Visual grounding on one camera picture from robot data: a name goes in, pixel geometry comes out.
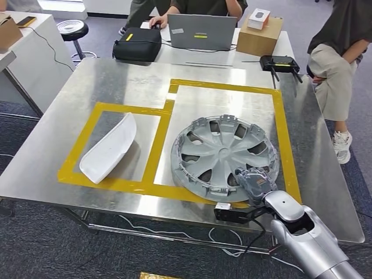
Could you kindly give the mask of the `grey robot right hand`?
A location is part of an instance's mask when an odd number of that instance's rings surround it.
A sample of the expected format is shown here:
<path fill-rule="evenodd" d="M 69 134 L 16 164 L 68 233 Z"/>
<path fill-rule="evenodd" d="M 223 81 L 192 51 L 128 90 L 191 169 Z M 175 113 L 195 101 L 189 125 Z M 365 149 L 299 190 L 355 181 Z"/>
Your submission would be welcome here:
<path fill-rule="evenodd" d="M 247 193 L 247 202 L 251 206 L 264 204 L 263 200 L 266 195 L 278 190 L 276 183 L 261 167 L 250 169 L 239 167 L 234 173 L 236 182 Z"/>

